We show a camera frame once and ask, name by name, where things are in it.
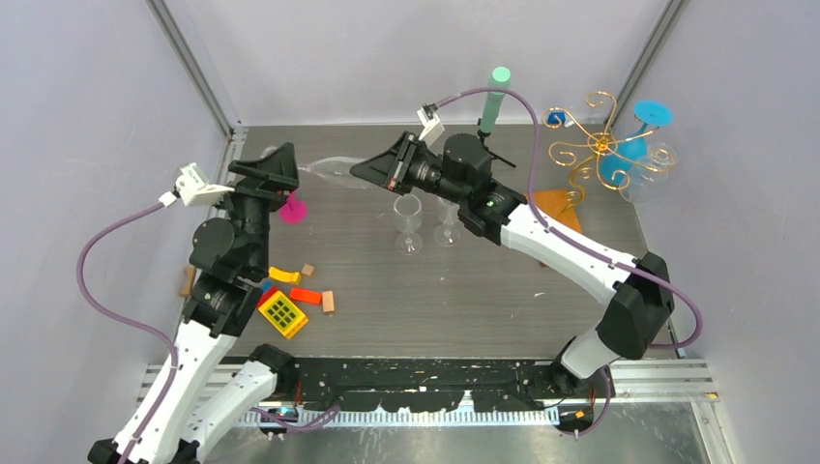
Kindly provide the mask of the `clear wine glass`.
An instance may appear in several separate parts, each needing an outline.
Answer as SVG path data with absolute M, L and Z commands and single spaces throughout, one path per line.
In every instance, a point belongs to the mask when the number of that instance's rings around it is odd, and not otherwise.
M 261 155 L 257 157 L 257 160 L 263 156 L 263 153 L 269 149 L 275 149 L 278 146 L 269 146 L 265 150 L 262 151 Z M 308 174 L 309 177 L 314 177 L 323 181 L 329 185 L 346 188 L 346 189 L 366 189 L 367 183 L 365 181 L 361 181 L 357 178 L 354 178 L 350 173 L 349 169 L 356 163 L 360 161 L 364 161 L 364 159 L 359 158 L 351 158 L 346 156 L 331 156 L 325 157 L 318 160 L 313 161 L 297 161 L 297 157 L 295 155 L 296 163 L 299 170 L 299 185 L 300 185 L 300 175 L 301 174 Z
M 666 143 L 650 144 L 646 153 L 635 161 L 622 182 L 621 196 L 634 205 L 649 202 L 668 179 L 679 161 L 677 150 Z
M 438 199 L 437 205 L 440 224 L 435 228 L 433 238 L 441 247 L 453 247 L 461 238 L 458 205 L 443 198 Z
M 418 253 L 423 240 L 418 233 L 423 222 L 423 208 L 421 200 L 413 194 L 404 194 L 398 197 L 393 204 L 395 227 L 399 235 L 396 237 L 396 248 L 404 255 Z

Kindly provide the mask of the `pink plastic wine glass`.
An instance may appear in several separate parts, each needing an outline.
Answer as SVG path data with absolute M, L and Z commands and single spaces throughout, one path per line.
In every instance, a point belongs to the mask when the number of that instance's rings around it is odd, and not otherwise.
M 298 224 L 308 215 L 308 205 L 298 196 L 297 191 L 291 192 L 284 204 L 278 210 L 278 217 L 287 224 Z

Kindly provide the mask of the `blue plastic wine glass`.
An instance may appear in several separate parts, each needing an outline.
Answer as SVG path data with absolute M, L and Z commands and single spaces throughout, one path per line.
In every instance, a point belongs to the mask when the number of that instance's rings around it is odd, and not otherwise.
M 646 138 L 673 122 L 672 111 L 659 101 L 639 101 L 633 106 L 633 115 L 641 123 L 640 128 L 610 144 L 599 163 L 600 179 L 612 189 L 625 186 L 634 162 L 648 155 Z

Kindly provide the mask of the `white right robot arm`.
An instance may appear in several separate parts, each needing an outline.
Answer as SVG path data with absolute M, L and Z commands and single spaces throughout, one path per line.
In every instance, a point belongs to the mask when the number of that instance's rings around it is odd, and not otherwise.
M 493 178 L 492 156 L 476 135 L 448 137 L 437 155 L 406 131 L 350 173 L 396 194 L 421 189 L 454 203 L 475 236 L 535 258 L 603 305 L 597 325 L 571 339 L 547 369 L 547 385 L 559 395 L 579 395 L 619 359 L 642 359 L 674 309 L 670 290 L 656 282 L 668 276 L 662 258 L 608 250 L 549 217 Z

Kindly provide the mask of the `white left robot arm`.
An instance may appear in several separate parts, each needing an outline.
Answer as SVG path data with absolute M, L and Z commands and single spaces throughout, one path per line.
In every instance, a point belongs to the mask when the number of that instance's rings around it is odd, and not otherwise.
M 150 207 L 175 203 L 212 206 L 216 217 L 199 224 L 190 264 L 197 276 L 157 379 L 113 437 L 96 442 L 92 463 L 202 463 L 237 420 L 265 397 L 288 398 L 297 385 L 291 355 L 262 344 L 234 379 L 207 400 L 201 394 L 238 341 L 262 296 L 269 271 L 270 219 L 299 185 L 295 147 L 286 142 L 255 160 L 233 160 L 236 181 L 212 183 L 195 163 Z

